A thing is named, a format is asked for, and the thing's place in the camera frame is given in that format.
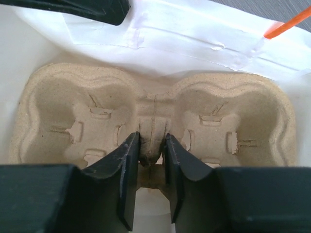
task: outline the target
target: orange cable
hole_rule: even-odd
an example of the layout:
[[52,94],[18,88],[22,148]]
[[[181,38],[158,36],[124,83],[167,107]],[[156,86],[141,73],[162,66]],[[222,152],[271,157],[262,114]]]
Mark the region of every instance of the orange cable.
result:
[[290,21],[284,23],[282,26],[272,30],[271,32],[267,32],[264,37],[267,39],[272,39],[281,33],[289,30],[290,28],[296,26],[298,23],[301,23],[303,20],[311,16],[311,6],[309,6],[307,9],[305,9],[303,12],[296,15],[294,18],[292,18]]

